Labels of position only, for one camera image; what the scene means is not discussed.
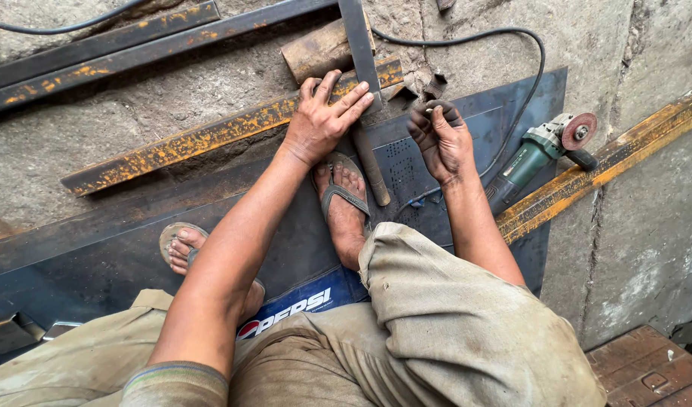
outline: black cable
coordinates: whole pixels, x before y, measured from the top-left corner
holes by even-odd
[[[141,5],[142,3],[149,2],[149,1],[150,0],[131,0],[129,3],[125,3],[124,5],[121,5],[121,6],[117,7],[116,9],[110,10],[109,12],[106,12],[105,14],[102,14],[102,15],[95,17],[91,20],[87,20],[87,21],[84,21],[82,23],[77,23],[77,24],[73,24],[73,25],[68,25],[66,27],[27,28],[27,27],[19,27],[18,25],[12,25],[12,24],[0,22],[0,29],[6,30],[6,31],[19,32],[21,34],[32,34],[32,35],[63,34],[65,32],[77,31],[77,30],[81,30],[82,28],[91,27],[97,23],[102,23],[103,21],[109,20],[110,18],[114,17],[117,14],[121,14],[121,13],[131,9],[132,7]]]
[[[522,114],[527,110],[527,105],[529,105],[529,102],[532,100],[532,96],[534,96],[534,93],[537,91],[537,87],[539,86],[539,82],[542,80],[542,74],[544,73],[544,62],[546,59],[546,53],[544,51],[544,44],[542,43],[542,39],[539,38],[539,35],[534,33],[532,30],[528,30],[526,28],[519,28],[519,27],[504,27],[504,28],[495,28],[493,30],[489,31],[484,31],[484,32],[479,32],[474,35],[469,35],[468,37],[461,37],[461,38],[455,38],[453,40],[439,40],[439,41],[418,41],[418,40],[405,40],[403,38],[395,38],[390,35],[384,34],[383,32],[380,32],[373,26],[371,27],[371,31],[378,35],[379,37],[383,38],[384,40],[387,40],[390,43],[395,43],[399,45],[406,45],[406,46],[451,46],[451,45],[457,45],[460,43],[467,43],[470,41],[475,41],[481,38],[488,37],[490,35],[496,35],[496,34],[505,34],[505,33],[514,33],[514,32],[522,32],[522,34],[527,34],[531,36],[534,41],[537,42],[537,45],[539,46],[539,56],[540,56],[540,62],[539,62],[539,71],[537,72],[537,78],[534,80],[534,85],[532,85],[532,89],[530,89],[529,94],[527,95],[527,98],[525,99],[524,104],[522,105],[522,108],[519,110],[517,115],[514,117],[514,120],[512,121],[512,125],[509,127],[509,131],[506,134],[506,137],[502,139],[502,144],[499,146],[499,151],[496,153],[494,156],[494,159],[491,160],[491,163],[486,167],[484,171],[479,173],[479,178],[482,178],[489,170],[494,167],[496,162],[499,160],[500,157],[502,157],[502,154],[504,154],[504,150],[506,149],[506,144],[509,143],[510,138],[512,138],[512,134],[514,134],[514,129],[517,128],[517,125],[520,123],[520,119],[522,119]],[[431,189],[415,198],[409,199],[408,202],[406,202],[404,205],[399,208],[398,211],[396,211],[394,215],[394,219],[401,214],[402,211],[404,211],[405,208],[407,208],[409,205],[414,203],[417,200],[424,199],[425,197],[431,195],[432,193],[439,192],[441,190],[441,187],[437,187],[434,189]]]

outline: hand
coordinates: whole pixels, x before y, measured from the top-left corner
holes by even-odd
[[[373,102],[368,83],[362,82],[333,106],[328,106],[328,98],[339,78],[341,71],[334,70],[325,74],[323,81],[308,78],[301,86],[298,109],[282,147],[308,167],[333,151],[341,136]],[[313,95],[315,86],[318,89]]]
[[[431,120],[426,109],[433,109]],[[430,101],[412,112],[406,127],[442,188],[461,181],[467,171],[476,173],[472,136],[454,104]]]

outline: green angle grinder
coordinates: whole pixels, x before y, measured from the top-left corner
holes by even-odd
[[[485,189],[491,213],[496,216],[506,209],[522,188],[546,165],[567,156],[585,171],[600,164],[583,150],[597,130],[593,113],[563,113],[539,127],[532,127],[522,136],[522,145]]]

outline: stone floor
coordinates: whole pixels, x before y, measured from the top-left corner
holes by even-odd
[[[0,0],[0,20],[55,27],[124,2]],[[229,16],[272,2],[216,3]],[[153,0],[107,27],[73,35],[0,31],[0,63],[193,4]],[[457,0],[444,14],[434,0],[366,0],[365,8],[375,27],[402,38],[456,38],[501,26],[537,32],[547,69],[569,67],[566,110],[598,116],[591,151],[692,88],[692,0]],[[272,151],[282,129],[95,197],[75,199],[59,183],[85,165],[295,89],[278,50],[327,20],[309,17],[245,35],[0,115],[0,237]],[[539,65],[534,42],[517,35],[444,49],[377,40],[377,56],[391,54],[416,90],[432,72],[446,74],[445,98],[533,75]],[[542,299],[572,323],[585,348],[640,324],[670,333],[692,319],[692,132],[553,221]]]

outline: beige pants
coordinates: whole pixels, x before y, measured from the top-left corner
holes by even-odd
[[[297,313],[237,343],[230,405],[589,405],[575,333],[524,288],[382,223],[359,256],[372,303]],[[0,366],[0,405],[116,405],[171,297],[88,322]]]

